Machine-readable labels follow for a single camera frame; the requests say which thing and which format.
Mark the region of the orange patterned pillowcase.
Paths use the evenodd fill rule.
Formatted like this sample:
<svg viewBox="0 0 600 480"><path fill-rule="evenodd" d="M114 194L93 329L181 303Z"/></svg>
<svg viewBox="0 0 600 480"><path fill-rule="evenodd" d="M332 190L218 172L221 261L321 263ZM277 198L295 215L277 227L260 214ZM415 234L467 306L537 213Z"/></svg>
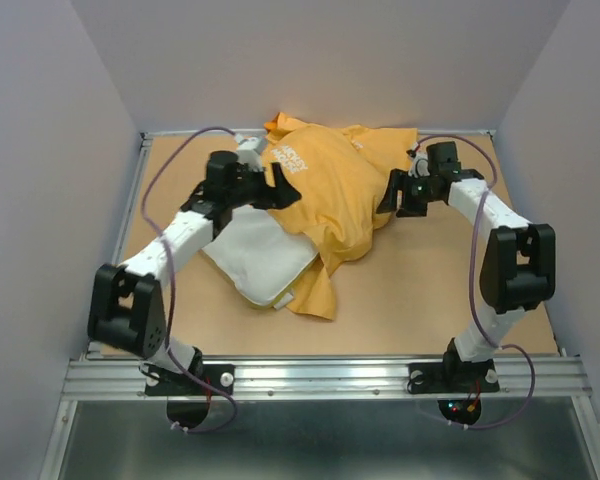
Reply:
<svg viewBox="0 0 600 480"><path fill-rule="evenodd" d="M265 165L279 164L302 197L272 215L290 234L306 236L317 258L293 284L288 309L324 321L336 317L331 282L344 262L366 255L375 230L389 217L377 213L392 170L411 165L408 149L418 139L415 128L328 127L284 112L265 123L269 142Z"/></svg>

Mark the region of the white pillow yellow edge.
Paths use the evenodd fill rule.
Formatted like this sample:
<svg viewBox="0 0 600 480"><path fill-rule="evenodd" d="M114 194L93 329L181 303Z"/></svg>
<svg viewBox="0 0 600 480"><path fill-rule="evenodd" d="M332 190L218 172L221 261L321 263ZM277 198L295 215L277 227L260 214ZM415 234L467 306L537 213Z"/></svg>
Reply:
<svg viewBox="0 0 600 480"><path fill-rule="evenodd" d="M243 206L204 254L253 306L279 310L318 256L311 240L290 234L265 210Z"/></svg>

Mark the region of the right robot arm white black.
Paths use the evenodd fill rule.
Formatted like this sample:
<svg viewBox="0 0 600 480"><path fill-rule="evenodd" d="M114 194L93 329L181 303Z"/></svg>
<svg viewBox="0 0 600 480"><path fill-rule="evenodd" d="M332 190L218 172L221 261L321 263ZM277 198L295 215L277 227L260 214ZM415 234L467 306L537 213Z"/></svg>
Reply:
<svg viewBox="0 0 600 480"><path fill-rule="evenodd" d="M471 321L452 338L441 361L412 364L413 394L469 393L498 389L494 355L530 311L549 300L556 286L556 233L512 210L494 192L495 177L462 166L461 137L431 135L407 154L407 170L391 171L377 210L400 218L424 217L434 202L455 209L472 225L469 265Z"/></svg>

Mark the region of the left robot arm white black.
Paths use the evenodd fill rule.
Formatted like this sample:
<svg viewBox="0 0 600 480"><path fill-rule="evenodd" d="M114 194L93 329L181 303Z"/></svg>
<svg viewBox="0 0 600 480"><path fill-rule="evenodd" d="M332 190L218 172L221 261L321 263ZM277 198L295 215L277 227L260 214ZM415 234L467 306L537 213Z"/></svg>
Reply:
<svg viewBox="0 0 600 480"><path fill-rule="evenodd" d="M259 158L244 151L212 152L204 179L171 223L154 225L155 238L140 252L119 265L103 264L95 273L89 338L168 372L179 393L201 388L208 396L230 395L208 383L202 352L172 337L175 302L165 301L163 291L175 288L178 270L220 235L235 209L282 210L302 197L279 163L264 168Z"/></svg>

